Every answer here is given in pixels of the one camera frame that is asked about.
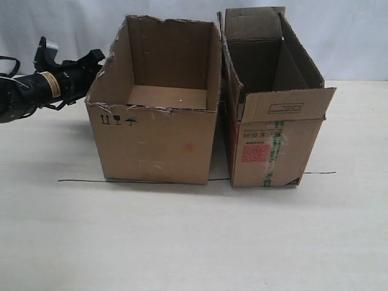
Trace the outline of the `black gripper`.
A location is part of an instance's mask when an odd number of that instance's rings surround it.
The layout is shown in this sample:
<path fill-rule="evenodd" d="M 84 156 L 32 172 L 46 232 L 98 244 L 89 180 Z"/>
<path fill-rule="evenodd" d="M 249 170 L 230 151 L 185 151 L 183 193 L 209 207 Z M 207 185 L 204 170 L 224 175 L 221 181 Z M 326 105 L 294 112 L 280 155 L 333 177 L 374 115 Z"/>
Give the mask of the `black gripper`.
<path fill-rule="evenodd" d="M 58 46 L 46 37 L 40 38 L 34 58 L 35 75 L 39 78 L 39 106 L 72 105 L 85 97 L 102 65 L 105 56 L 100 49 L 89 51 L 82 58 L 64 60 L 57 64 Z"/>

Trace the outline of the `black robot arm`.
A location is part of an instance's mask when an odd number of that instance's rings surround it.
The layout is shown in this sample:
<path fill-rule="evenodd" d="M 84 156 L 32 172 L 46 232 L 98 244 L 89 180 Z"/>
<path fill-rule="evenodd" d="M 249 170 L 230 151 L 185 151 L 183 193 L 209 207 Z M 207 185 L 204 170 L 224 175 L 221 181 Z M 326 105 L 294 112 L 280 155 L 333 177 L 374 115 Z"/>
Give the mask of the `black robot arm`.
<path fill-rule="evenodd" d="M 17 77 L 21 62 L 8 56 L 2 61 L 13 61 L 10 73 L 1 73 L 1 123 L 9 123 L 32 116 L 37 109 L 59 111 L 85 97 L 101 70 L 105 59 L 100 49 L 93 49 L 78 60 L 64 60 L 58 64 L 55 57 L 58 46 L 42 36 L 33 61 L 31 75 Z"/>

